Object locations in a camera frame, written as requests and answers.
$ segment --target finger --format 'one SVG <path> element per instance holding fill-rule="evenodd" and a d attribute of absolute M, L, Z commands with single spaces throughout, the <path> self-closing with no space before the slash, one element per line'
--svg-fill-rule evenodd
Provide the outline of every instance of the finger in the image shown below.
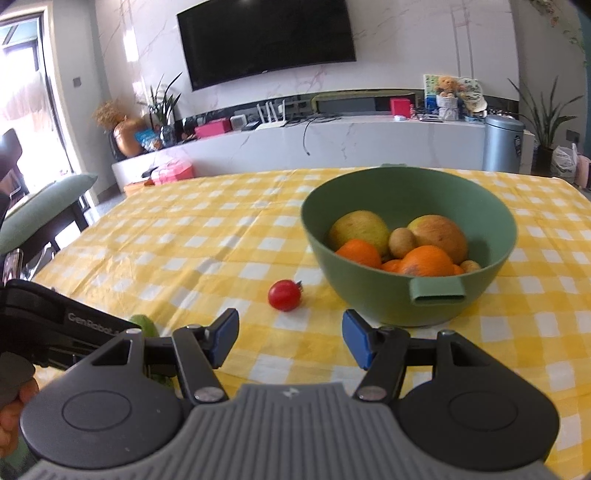
<path fill-rule="evenodd" d="M 13 431 L 18 425 L 18 418 L 23 407 L 20 400 L 15 400 L 0 410 L 0 427 L 9 432 Z"/>
<path fill-rule="evenodd" d="M 21 389 L 18 392 L 18 397 L 20 398 L 21 402 L 23 402 L 26 405 L 38 393 L 39 385 L 37 385 L 37 380 L 32 378 L 21 387 Z"/>
<path fill-rule="evenodd" d="M 6 448 L 5 456 L 12 455 L 18 447 L 18 432 L 13 432 L 10 438 L 8 448 Z"/>
<path fill-rule="evenodd" d="M 10 433 L 0 428 L 0 448 L 6 448 L 10 444 Z"/>

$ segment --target white marble wall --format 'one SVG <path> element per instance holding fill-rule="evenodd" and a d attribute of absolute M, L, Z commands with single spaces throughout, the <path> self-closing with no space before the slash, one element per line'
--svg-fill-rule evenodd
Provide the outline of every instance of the white marble wall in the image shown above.
<path fill-rule="evenodd" d="M 423 74 L 473 76 L 485 93 L 515 99 L 507 78 L 518 61 L 508 0 L 347 0 L 356 63 L 301 67 L 191 91 L 176 14 L 199 0 L 95 0 L 113 97 L 133 104 L 134 88 L 162 76 L 182 92 L 181 116 L 297 93 L 422 88 Z M 135 33 L 137 60 L 126 58 Z"/>

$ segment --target pink bag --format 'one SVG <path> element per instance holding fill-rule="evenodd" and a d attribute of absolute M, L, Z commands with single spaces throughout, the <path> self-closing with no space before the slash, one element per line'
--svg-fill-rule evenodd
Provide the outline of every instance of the pink bag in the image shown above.
<path fill-rule="evenodd" d="M 171 160 L 152 172 L 152 180 L 156 185 L 193 178 L 193 165 L 186 160 Z"/>
<path fill-rule="evenodd" d="M 585 188 L 589 182 L 589 160 L 583 155 L 579 155 L 577 162 L 577 173 L 574 176 L 574 184 Z"/>

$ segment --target yellow checkered tablecloth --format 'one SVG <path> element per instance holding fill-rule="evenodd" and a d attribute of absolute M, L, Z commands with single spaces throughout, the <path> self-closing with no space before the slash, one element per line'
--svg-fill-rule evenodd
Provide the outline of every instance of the yellow checkered tablecloth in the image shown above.
<path fill-rule="evenodd" d="M 241 332 L 218 371 L 245 381 L 341 381 L 363 376 L 340 334 L 347 305 L 317 266 L 300 207 L 343 169 L 202 178 L 146 189 L 114 208 L 37 276 L 108 313 L 149 315 L 166 335 L 208 325 L 227 307 Z M 548 465 L 565 479 L 591 471 L 591 203 L 558 179 L 454 171 L 512 210 L 519 240 L 486 293 L 445 327 L 482 346 L 547 393 L 561 416 Z M 267 305 L 271 284 L 302 281 L 290 313 Z M 443 326 L 416 329 L 434 338 Z M 409 369 L 406 388 L 429 379 Z"/>

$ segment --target red box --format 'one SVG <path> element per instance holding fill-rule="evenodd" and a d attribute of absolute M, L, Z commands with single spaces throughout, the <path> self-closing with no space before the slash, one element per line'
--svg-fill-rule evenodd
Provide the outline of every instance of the red box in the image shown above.
<path fill-rule="evenodd" d="M 411 102 L 408 98 L 391 98 L 390 111 L 392 115 L 402 115 L 410 118 Z"/>

